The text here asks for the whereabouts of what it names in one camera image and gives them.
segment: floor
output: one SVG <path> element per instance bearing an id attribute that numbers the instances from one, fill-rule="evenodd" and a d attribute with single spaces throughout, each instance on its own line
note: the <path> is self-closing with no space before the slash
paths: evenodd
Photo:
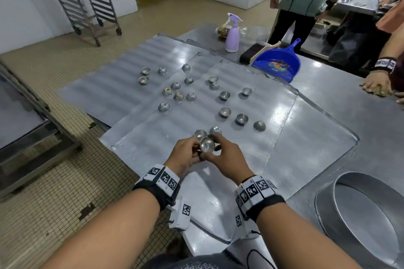
<path id="1" fill-rule="evenodd" d="M 221 25 L 228 12 L 244 19 L 243 26 L 271 27 L 276 16 L 269 1 L 246 11 L 211 0 L 166 0 L 120 17 L 123 35 L 108 30 L 100 38 L 101 47 L 95 47 L 85 34 L 71 33 L 0 55 L 84 146 L 81 153 L 0 201 L 0 268 L 39 267 L 68 236 L 128 192 L 138 178 L 98 141 L 102 130 L 90 128 L 92 120 L 64 104 L 55 91 L 157 33 L 175 37 L 204 23 Z M 82 217 L 86 206 L 94 209 Z M 168 215 L 163 212 L 159 222 L 167 221 Z M 157 226 L 134 268 L 164 251 L 174 236 L 179 234 L 167 224 Z"/>

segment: orange cloth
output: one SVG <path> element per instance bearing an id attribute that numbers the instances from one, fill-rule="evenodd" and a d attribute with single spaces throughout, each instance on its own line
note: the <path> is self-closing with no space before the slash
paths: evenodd
<path id="1" fill-rule="evenodd" d="M 376 24 L 379 30 L 393 33 L 404 22 L 404 0 L 392 7 Z"/>

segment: black pants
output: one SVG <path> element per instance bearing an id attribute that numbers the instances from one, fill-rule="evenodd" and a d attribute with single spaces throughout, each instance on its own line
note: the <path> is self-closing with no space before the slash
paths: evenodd
<path id="1" fill-rule="evenodd" d="M 282 40 L 282 38 L 286 34 L 286 31 L 288 31 L 288 29 L 294 22 L 295 31 L 293 32 L 292 41 L 290 43 L 293 43 L 298 38 L 301 39 L 301 42 L 295 47 L 295 51 L 299 51 L 301 45 L 307 39 L 310 31 L 313 29 L 314 24 L 316 23 L 316 19 L 314 17 L 280 10 L 278 21 L 268 43 L 274 45 Z"/>
<path id="2" fill-rule="evenodd" d="M 367 67 L 372 68 L 375 66 L 381 49 L 383 49 L 390 36 L 390 33 L 381 31 L 375 27 L 355 53 L 348 59 L 346 66 L 347 71 L 350 73 L 356 73 L 369 60 L 370 62 Z"/>

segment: round metal pan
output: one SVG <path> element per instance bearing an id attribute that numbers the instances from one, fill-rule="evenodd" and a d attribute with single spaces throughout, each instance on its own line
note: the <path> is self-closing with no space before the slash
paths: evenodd
<path id="1" fill-rule="evenodd" d="M 326 234 L 362 266 L 404 268 L 404 197 L 371 175 L 347 172 L 316 195 Z"/>

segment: spray bottle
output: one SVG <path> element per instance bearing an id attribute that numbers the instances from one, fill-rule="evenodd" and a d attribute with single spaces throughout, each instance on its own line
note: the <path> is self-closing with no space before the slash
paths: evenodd
<path id="1" fill-rule="evenodd" d="M 227 52 L 236 52 L 238 50 L 238 44 L 240 43 L 240 31 L 238 29 L 238 23 L 243 20 L 232 13 L 227 13 L 229 16 L 228 22 L 231 20 L 233 22 L 233 27 L 229 30 L 227 35 L 225 50 Z"/>

